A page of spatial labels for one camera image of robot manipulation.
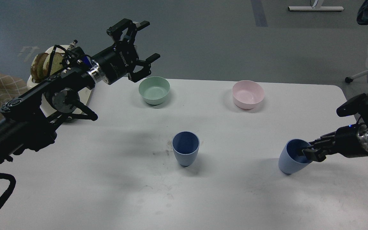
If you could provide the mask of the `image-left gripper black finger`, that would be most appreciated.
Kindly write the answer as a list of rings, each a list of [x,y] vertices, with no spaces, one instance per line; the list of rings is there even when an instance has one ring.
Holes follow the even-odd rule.
[[[113,40],[111,47],[116,48],[118,44],[126,44],[137,48],[134,44],[137,32],[149,25],[149,21],[133,22],[131,19],[120,20],[115,25],[107,29],[107,35]]]
[[[148,77],[151,74],[151,64],[155,62],[158,58],[160,58],[160,54],[154,53],[146,60],[139,60],[138,58],[131,61],[128,68],[128,79],[134,83],[139,82],[140,80]],[[135,68],[139,66],[142,67],[137,72],[134,72]]]

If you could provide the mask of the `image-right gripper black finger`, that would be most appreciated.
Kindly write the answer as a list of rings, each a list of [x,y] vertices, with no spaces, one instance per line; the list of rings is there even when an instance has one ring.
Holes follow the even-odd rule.
[[[309,161],[321,163],[326,159],[326,156],[336,154],[335,134],[324,134],[320,138],[309,142],[310,145],[308,147],[301,148],[301,156],[304,156]]]

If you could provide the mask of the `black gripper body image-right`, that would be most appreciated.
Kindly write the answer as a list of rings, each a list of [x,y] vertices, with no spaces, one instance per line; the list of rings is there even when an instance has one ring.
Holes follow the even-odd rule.
[[[365,124],[340,127],[334,135],[332,151],[347,158],[368,156],[368,128]]]

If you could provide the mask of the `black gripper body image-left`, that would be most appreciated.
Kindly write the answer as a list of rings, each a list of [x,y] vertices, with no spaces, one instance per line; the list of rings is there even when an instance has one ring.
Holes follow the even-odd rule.
[[[121,77],[130,81],[139,81],[139,56],[135,45],[113,45],[92,56],[92,65],[98,70],[101,80],[108,85],[114,84]]]

